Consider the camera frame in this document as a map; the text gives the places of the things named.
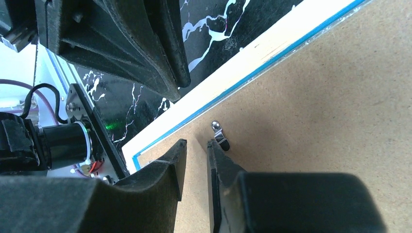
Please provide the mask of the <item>brown cardboard backing board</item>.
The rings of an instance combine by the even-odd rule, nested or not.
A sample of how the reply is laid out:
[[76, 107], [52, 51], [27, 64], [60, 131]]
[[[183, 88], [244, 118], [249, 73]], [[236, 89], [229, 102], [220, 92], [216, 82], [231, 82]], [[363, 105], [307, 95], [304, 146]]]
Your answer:
[[187, 140], [177, 233], [209, 232], [206, 148], [222, 124], [248, 171], [346, 172], [387, 231], [412, 230], [412, 3], [374, 0], [144, 153]]

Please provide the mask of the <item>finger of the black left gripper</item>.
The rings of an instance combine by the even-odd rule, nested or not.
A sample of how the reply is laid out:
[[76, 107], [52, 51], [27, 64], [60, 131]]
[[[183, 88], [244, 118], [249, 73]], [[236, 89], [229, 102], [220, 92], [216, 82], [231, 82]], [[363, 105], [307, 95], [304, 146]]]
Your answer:
[[126, 79], [148, 88], [191, 83], [176, 0], [98, 0], [107, 22], [100, 33], [123, 53]]
[[[100, 33], [107, 18], [96, 2], [35, 1], [39, 41], [67, 62], [133, 81], [126, 79], [127, 73], [118, 66], [119, 62], [126, 61], [121, 57], [123, 53]], [[171, 101], [180, 99], [179, 87], [148, 89]]]

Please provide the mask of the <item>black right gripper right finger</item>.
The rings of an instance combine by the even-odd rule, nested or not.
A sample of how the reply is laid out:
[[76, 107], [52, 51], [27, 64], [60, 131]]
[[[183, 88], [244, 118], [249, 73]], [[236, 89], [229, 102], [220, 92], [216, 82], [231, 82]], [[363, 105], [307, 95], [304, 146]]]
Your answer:
[[365, 184], [348, 173], [248, 172], [207, 143], [213, 233], [384, 233]]

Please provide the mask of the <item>blue wooden picture frame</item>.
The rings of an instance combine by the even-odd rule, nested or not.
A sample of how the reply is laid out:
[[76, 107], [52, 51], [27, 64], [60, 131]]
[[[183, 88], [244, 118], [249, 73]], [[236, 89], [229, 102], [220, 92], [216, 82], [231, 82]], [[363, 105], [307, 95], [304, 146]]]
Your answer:
[[347, 14], [358, 11], [360, 0], [305, 0], [267, 31], [229, 59], [169, 110], [130, 139], [122, 152], [130, 173], [140, 169], [138, 157], [182, 128], [231, 93], [253, 80], [260, 72], [308, 44]]

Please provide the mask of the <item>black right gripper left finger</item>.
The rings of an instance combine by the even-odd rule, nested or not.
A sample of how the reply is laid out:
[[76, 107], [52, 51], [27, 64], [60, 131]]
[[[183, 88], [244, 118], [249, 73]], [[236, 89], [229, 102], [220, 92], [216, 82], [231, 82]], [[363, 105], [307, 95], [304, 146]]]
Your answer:
[[172, 233], [182, 199], [187, 141], [136, 173], [99, 179], [3, 176], [3, 233]]

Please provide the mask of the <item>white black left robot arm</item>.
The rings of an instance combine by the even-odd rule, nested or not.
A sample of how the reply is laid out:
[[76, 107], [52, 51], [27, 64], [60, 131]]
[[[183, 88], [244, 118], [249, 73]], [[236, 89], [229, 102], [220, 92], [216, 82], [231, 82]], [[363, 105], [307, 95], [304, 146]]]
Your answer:
[[[176, 0], [3, 0], [0, 41], [20, 52], [37, 42], [65, 61], [136, 82], [171, 101], [190, 85], [179, 2]], [[0, 115], [2, 173], [57, 169], [96, 160], [102, 152], [125, 175], [118, 153], [109, 146], [102, 123], [85, 98], [68, 100], [67, 120], [38, 128], [28, 120], [33, 87], [20, 116]]]

